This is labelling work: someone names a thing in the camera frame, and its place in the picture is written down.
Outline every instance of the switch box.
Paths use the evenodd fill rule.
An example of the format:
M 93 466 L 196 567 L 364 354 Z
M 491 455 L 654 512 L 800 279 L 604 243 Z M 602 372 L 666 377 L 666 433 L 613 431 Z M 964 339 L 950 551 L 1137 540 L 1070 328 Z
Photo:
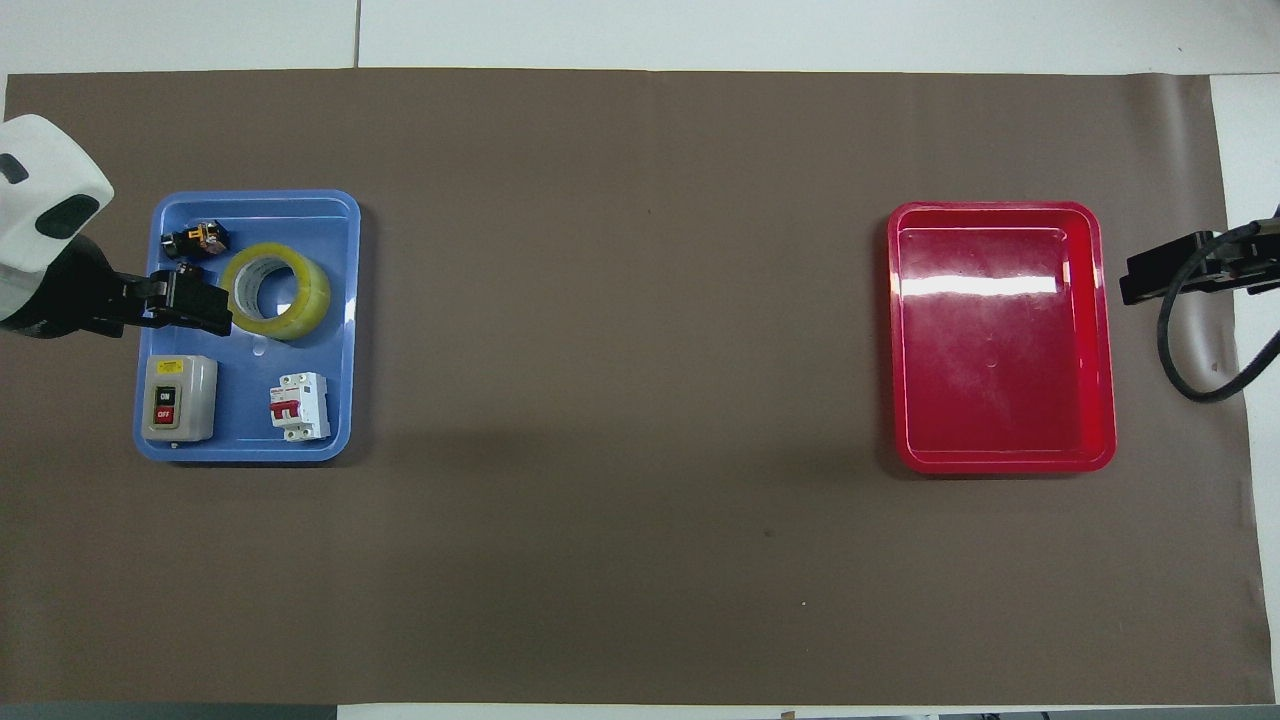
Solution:
M 271 388 L 268 410 L 271 424 L 284 430 L 288 442 L 329 437 L 329 384 L 317 373 L 293 373 Z
M 214 436 L 215 360 L 204 355 L 152 355 L 145 382 L 145 439 L 198 442 Z

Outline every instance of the white table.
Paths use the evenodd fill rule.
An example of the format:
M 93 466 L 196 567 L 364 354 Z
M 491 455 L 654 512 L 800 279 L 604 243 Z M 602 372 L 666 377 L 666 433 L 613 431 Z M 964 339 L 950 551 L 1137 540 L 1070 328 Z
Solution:
M 1211 74 L 1228 222 L 1270 217 L 1280 202 L 1280 74 L 1271 74 L 1280 73 L 1280 3 L 1266 0 L 0 0 L 0 111 L 12 73 L 349 67 Z M 1247 359 L 1280 327 L 1280 292 L 1238 300 Z M 1276 397 L 1280 369 L 1245 392 L 1274 673 Z M 340 716 L 718 720 L 785 710 L 975 708 L 394 705 L 343 707 Z

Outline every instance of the blue tray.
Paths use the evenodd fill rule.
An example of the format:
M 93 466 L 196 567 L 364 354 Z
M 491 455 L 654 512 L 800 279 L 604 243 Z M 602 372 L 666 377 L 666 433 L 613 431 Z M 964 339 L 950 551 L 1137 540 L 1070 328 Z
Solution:
M 356 277 L 360 268 L 360 206 L 337 190 L 247 192 L 178 192 L 165 197 L 151 219 L 147 273 L 174 268 L 160 250 L 160 236 L 218 220 L 230 234 L 230 249 L 210 260 L 206 281 L 241 250 L 280 242 L 314 260 L 329 277 L 333 300 L 311 333 L 282 342 L 232 327 L 230 337 L 189 328 L 143 328 L 133 400 L 133 442 L 152 460 L 182 462 L 319 462 L 342 452 L 351 438 L 351 388 L 356 356 Z M 287 304 L 296 290 L 289 273 L 262 283 L 262 306 Z M 218 361 L 214 437 L 189 443 L 142 438 L 143 378 L 151 355 L 205 355 Z M 271 427 L 268 391 L 280 375 L 315 372 L 329 384 L 330 436 L 323 441 L 285 442 Z

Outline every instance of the electrical component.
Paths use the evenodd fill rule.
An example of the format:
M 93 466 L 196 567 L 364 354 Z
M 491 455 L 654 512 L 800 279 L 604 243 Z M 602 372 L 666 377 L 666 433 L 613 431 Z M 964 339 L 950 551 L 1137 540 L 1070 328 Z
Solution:
M 197 442 L 214 436 L 218 363 L 204 355 L 152 355 L 147 359 L 143 439 Z
M 160 236 L 160 250 L 164 250 L 170 260 L 178 258 L 206 260 L 227 252 L 228 245 L 227 228 L 218 220 L 198 223 L 193 228 Z
M 302 442 L 329 437 L 329 392 L 324 375 L 293 373 L 271 388 L 271 424 L 284 430 L 284 439 Z
M 288 269 L 298 281 L 298 293 L 288 310 L 265 318 L 257 306 L 262 281 Z M 221 287 L 230 296 L 232 320 L 241 329 L 275 340 L 297 340 L 316 329 L 329 311 L 329 278 L 305 255 L 280 245 L 261 242 L 241 250 L 223 272 Z

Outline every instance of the packing tape roll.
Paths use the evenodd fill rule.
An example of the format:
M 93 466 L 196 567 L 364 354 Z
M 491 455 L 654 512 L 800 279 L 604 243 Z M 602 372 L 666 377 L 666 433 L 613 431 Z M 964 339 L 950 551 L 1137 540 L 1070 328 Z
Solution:
M 298 293 L 289 309 L 264 318 L 257 291 L 266 275 L 288 268 L 298 279 Z M 241 250 L 223 273 L 232 322 L 251 333 L 275 340 L 297 340 L 316 329 L 329 310 L 329 278 L 305 255 L 279 242 L 260 242 Z

